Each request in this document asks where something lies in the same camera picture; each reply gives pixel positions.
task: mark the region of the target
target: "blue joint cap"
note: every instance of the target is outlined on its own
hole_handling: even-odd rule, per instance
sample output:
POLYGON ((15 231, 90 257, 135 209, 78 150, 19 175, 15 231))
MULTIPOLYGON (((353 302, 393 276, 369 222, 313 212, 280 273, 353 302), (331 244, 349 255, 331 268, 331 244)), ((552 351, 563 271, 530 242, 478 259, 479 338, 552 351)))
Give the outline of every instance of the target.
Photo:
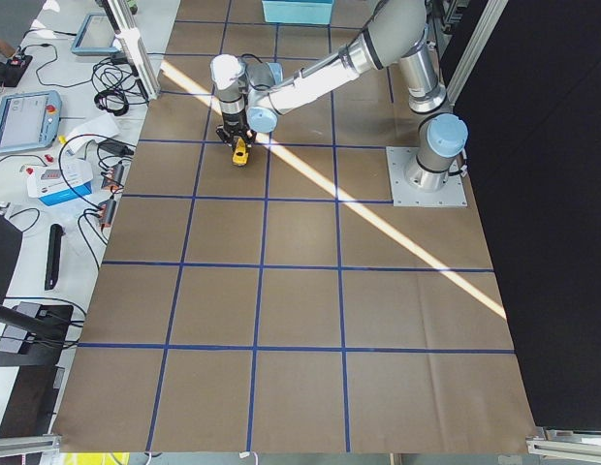
POLYGON ((427 143, 443 158, 458 155, 466 145, 467 138, 466 124, 454 114, 440 114, 427 127, 427 143))
POLYGON ((249 127, 258 133, 271 133, 277 127, 277 115, 268 108, 252 107, 247 112, 249 127))
POLYGON ((268 63, 272 77, 274 78, 274 85, 280 84, 283 80, 283 68, 280 63, 268 63))

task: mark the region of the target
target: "yellow object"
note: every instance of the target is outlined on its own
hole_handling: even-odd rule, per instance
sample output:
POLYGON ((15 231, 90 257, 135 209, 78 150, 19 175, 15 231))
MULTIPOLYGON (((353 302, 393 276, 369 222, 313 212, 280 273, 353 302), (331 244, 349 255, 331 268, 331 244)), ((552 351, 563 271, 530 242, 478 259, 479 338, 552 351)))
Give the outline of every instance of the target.
POLYGON ((238 139, 236 148, 234 149, 234 156, 232 157, 232 163, 237 167, 243 167, 246 162, 249 161, 249 149, 244 143, 243 139, 238 139))
MULTIPOLYGON (((117 461, 122 465, 128 463, 130 453, 113 452, 117 461)), ((67 453, 63 465, 117 465, 110 453, 67 453)))

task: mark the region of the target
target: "floor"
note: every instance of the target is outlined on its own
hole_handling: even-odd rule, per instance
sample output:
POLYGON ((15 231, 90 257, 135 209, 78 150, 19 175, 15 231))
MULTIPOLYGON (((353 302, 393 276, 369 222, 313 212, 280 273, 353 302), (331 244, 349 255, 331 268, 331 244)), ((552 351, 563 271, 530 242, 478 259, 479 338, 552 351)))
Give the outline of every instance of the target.
POLYGON ((396 68, 283 117, 244 168, 209 62, 285 74, 352 39, 183 0, 57 422, 64 450, 521 452, 533 422, 470 188, 395 208, 385 146, 416 145, 396 68))

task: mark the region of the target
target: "robotic arm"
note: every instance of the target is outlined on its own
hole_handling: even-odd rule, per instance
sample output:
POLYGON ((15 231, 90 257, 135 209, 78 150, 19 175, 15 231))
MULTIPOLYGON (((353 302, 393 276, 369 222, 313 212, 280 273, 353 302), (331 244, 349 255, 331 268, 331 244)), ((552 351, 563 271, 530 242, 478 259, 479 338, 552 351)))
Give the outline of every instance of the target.
POLYGON ((276 63, 249 64, 246 58, 252 55, 219 55, 210 65, 223 113, 217 133, 239 157, 235 164, 243 165, 242 153, 256 133, 272 132, 279 116, 397 60, 408 83, 411 108, 433 111, 446 92, 431 66, 426 40, 424 0, 381 0, 350 44, 286 80, 281 80, 276 63))

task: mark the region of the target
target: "tablet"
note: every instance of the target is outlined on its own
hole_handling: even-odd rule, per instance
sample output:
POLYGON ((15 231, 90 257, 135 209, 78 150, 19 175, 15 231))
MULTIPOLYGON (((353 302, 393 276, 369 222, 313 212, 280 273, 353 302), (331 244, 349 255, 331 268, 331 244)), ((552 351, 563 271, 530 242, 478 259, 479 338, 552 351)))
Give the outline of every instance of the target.
POLYGON ((115 33, 104 13, 90 13, 85 17, 72 43, 75 55, 111 55, 120 51, 115 46, 115 33))
POLYGON ((35 150, 57 137, 61 98, 54 90, 8 95, 0 106, 0 154, 35 150))

